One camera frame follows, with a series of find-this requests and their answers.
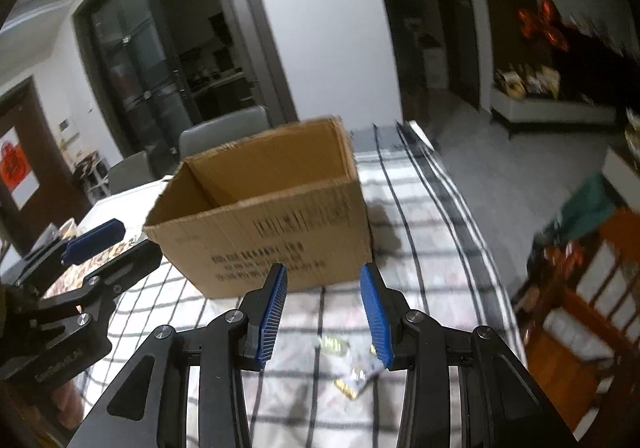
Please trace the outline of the shiny candies cluster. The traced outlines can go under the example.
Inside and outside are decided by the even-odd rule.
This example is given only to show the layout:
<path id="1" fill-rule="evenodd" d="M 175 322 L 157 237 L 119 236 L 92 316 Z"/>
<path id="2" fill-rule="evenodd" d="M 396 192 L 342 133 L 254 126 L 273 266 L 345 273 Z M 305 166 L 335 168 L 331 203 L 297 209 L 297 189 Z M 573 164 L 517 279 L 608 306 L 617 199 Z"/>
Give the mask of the shiny candies cluster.
<path id="1" fill-rule="evenodd" d="M 334 381 L 334 386 L 348 399 L 355 400 L 368 385 L 370 379 L 377 376 L 384 366 L 378 358 L 353 360 L 349 370 Z"/>

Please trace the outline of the patterned floral table mat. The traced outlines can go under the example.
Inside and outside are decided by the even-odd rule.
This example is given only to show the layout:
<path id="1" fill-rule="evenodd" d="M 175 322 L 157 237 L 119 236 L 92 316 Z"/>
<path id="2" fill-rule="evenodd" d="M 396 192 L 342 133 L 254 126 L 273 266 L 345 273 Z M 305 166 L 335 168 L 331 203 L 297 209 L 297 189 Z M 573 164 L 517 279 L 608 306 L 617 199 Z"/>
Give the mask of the patterned floral table mat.
<path id="1" fill-rule="evenodd" d="M 56 239 L 42 249 L 38 272 L 30 284 L 35 288 L 36 298 L 44 300 L 80 289 L 85 278 L 89 278 L 111 260 L 116 260 L 146 241 L 145 236 L 109 244 L 99 251 L 95 246 L 79 253 L 71 248 L 76 239 Z"/>

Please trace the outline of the clear fruit bowl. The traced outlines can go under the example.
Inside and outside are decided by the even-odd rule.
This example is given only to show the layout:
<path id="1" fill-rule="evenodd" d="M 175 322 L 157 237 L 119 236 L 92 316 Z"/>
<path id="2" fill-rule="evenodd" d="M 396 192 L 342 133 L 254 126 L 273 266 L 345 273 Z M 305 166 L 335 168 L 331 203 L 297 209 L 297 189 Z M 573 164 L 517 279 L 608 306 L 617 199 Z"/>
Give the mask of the clear fruit bowl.
<path id="1" fill-rule="evenodd" d="M 73 218 L 66 220 L 66 222 L 60 228 L 58 228 L 58 235 L 62 239 L 73 239 L 78 237 L 80 235 L 80 232 L 78 230 L 76 220 L 74 220 Z"/>

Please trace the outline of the small white shelf rack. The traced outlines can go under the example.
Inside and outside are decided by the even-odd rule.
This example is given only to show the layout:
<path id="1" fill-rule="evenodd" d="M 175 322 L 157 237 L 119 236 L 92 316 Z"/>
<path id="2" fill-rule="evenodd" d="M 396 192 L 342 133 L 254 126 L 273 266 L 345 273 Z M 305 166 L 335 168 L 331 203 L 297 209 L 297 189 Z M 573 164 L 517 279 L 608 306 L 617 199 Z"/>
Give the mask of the small white shelf rack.
<path id="1" fill-rule="evenodd" d="M 76 163 L 74 179 L 92 205 L 111 195 L 108 188 L 108 164 L 97 151 L 88 153 Z"/>

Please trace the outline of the grey dining chair left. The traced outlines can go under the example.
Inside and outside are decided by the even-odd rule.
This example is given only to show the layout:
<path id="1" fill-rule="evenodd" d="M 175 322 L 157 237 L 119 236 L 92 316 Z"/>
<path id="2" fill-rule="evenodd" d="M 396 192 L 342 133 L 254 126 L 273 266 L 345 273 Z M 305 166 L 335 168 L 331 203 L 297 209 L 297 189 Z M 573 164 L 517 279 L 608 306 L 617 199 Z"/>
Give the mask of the grey dining chair left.
<path id="1" fill-rule="evenodd" d="M 108 171 L 108 189 L 111 194 L 120 194 L 148 182 L 154 182 L 155 175 L 148 154 L 140 151 L 115 164 Z"/>

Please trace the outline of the grey dining chair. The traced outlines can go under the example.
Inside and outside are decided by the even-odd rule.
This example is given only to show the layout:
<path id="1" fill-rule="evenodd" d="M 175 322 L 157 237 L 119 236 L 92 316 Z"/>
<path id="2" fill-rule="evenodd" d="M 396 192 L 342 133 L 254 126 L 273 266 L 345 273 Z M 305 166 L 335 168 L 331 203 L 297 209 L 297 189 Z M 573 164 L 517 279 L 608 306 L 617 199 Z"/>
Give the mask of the grey dining chair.
<path id="1" fill-rule="evenodd" d="M 148 154 L 140 151 L 115 164 L 108 171 L 108 189 L 111 194 L 120 194 L 148 182 L 154 182 L 155 175 Z"/>
<path id="2" fill-rule="evenodd" d="M 264 106 L 225 114 L 182 132 L 179 137 L 180 159 L 254 136 L 270 128 L 268 111 Z"/>

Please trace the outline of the red fu door poster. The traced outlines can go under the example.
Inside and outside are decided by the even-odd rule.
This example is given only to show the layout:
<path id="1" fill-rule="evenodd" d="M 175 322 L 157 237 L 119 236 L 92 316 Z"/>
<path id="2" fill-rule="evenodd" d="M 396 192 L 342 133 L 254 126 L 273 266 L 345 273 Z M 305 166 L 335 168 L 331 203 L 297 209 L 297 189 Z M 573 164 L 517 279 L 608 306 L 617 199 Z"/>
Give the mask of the red fu door poster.
<path id="1" fill-rule="evenodd" d="M 40 188 L 15 127 L 1 136 L 1 180 L 19 211 Z"/>

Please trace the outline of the grey dining chair right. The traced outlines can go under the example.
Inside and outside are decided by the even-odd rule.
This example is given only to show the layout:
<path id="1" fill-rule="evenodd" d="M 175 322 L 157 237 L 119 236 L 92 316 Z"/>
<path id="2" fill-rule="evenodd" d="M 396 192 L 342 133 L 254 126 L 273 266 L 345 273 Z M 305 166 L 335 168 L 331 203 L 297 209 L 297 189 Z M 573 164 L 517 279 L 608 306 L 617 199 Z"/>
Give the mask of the grey dining chair right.
<path id="1" fill-rule="evenodd" d="M 225 114 L 182 132 L 179 137 L 180 159 L 254 136 L 270 128 L 268 111 L 264 106 Z"/>

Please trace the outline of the red wooden chair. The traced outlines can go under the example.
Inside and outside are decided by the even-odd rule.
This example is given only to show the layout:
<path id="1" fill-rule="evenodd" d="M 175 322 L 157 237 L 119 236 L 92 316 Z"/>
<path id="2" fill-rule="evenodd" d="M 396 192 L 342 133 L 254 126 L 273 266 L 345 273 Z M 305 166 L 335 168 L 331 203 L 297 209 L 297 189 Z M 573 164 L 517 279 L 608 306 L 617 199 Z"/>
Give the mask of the red wooden chair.
<path id="1" fill-rule="evenodd" d="M 529 372 L 582 447 L 639 443 L 639 215 L 534 242 L 512 304 Z"/>

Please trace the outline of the small green wrapped candy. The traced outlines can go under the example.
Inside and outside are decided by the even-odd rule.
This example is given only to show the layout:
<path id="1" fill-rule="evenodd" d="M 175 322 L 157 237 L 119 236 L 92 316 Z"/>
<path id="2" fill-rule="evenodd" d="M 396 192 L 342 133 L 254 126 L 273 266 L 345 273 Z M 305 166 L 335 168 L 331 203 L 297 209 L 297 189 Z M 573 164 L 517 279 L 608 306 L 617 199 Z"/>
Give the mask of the small green wrapped candy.
<path id="1" fill-rule="evenodd" d="M 334 357 L 345 357 L 350 350 L 349 342 L 332 335 L 319 335 L 318 346 L 322 354 Z"/>

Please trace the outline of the black white checked tablecloth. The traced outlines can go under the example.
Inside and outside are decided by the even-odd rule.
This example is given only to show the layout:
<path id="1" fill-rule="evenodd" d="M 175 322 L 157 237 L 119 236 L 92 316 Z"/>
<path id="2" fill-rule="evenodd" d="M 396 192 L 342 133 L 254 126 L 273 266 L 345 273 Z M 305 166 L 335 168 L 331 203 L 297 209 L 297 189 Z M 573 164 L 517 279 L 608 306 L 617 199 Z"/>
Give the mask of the black white checked tablecloth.
<path id="1" fill-rule="evenodd" d="M 446 327 L 495 329 L 514 354 L 524 347 L 498 268 L 432 138 L 416 123 L 352 136 L 371 223 L 375 263 L 409 305 Z M 209 300 L 163 262 L 126 291 L 108 325 L 112 350 L 76 381 L 90 410 L 157 326 L 205 326 L 235 300 Z M 336 380 L 348 363 L 323 353 L 320 338 L 342 338 L 354 352 L 371 343 L 358 283 L 290 292 L 273 356 L 243 376 L 256 447 L 391 447 L 405 390 L 400 372 L 383 372 L 358 397 Z"/>

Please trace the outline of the brown cardboard box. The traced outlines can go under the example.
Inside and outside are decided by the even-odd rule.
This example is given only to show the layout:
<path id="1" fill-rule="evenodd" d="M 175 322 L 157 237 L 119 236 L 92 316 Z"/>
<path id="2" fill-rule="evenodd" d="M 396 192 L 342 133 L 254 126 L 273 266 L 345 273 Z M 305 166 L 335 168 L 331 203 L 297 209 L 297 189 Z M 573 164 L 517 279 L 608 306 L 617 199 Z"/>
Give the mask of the brown cardboard box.
<path id="1" fill-rule="evenodd" d="M 367 205 L 339 118 L 189 156 L 143 231 L 206 298 L 259 288 L 274 263 L 300 291 L 352 281 L 372 258 Z"/>

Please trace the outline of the glass sliding door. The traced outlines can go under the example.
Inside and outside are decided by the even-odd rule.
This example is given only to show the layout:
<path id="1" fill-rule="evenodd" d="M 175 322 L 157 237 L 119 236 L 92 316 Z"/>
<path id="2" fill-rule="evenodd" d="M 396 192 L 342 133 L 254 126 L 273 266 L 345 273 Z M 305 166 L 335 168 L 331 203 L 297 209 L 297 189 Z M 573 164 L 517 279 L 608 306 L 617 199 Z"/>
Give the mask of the glass sliding door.
<path id="1" fill-rule="evenodd" d="M 194 126 L 230 130 L 254 106 L 272 126 L 298 119 L 261 0 L 84 0 L 74 28 L 117 147 L 157 176 Z"/>

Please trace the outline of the green cloth on chair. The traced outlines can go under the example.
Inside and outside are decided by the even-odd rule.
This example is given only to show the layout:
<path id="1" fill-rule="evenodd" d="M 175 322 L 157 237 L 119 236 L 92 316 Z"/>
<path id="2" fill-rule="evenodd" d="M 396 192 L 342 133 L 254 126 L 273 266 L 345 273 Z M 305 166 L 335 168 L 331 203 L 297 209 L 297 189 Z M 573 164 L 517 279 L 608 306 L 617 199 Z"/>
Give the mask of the green cloth on chair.
<path id="1" fill-rule="evenodd" d="M 540 232 L 544 243 L 564 244 L 596 231 L 622 205 L 620 196 L 602 173 L 584 180 Z"/>

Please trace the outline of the white tv cabinet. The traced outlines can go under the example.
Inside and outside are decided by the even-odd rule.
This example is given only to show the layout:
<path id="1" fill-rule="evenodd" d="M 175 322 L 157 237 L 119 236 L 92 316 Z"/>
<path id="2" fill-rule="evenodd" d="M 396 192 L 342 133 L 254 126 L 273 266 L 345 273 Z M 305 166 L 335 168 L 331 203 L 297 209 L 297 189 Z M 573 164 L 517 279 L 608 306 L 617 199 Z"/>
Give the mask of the white tv cabinet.
<path id="1" fill-rule="evenodd" d="M 530 133 L 603 133 L 612 130 L 616 120 L 611 108 L 544 98 L 512 99 L 496 88 L 490 101 L 491 122 L 499 123 L 509 138 Z"/>

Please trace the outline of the white box in hallway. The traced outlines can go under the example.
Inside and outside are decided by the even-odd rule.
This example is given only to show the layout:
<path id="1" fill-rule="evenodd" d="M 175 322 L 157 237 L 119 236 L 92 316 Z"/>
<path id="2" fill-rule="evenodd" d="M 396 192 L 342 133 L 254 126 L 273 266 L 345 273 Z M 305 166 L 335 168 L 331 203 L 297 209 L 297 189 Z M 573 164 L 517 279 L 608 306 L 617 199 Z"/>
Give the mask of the white box in hallway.
<path id="1" fill-rule="evenodd" d="M 425 82 L 428 90 L 448 88 L 448 66 L 445 49 L 427 47 L 423 49 Z"/>

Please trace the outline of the red balloons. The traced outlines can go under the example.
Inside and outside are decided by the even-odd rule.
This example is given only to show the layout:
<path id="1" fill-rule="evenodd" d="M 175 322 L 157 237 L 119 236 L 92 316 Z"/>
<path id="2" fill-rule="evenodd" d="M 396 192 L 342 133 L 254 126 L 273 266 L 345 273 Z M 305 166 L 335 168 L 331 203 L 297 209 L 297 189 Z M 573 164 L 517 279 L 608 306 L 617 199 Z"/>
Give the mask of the red balloons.
<path id="1" fill-rule="evenodd" d="M 568 51 L 562 17 L 553 0 L 540 0 L 536 10 L 519 9 L 518 21 L 524 38 L 542 38 L 552 47 Z"/>

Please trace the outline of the white wall intercom panel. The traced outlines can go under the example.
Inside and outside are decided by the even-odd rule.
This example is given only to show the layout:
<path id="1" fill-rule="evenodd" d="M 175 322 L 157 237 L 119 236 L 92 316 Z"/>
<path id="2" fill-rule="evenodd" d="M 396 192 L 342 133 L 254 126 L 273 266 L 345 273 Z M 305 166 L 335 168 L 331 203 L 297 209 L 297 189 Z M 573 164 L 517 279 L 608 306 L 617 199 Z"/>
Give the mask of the white wall intercom panel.
<path id="1" fill-rule="evenodd" d="M 58 130 L 64 140 L 70 140 L 78 134 L 77 127 L 71 118 L 66 118 L 59 122 Z"/>

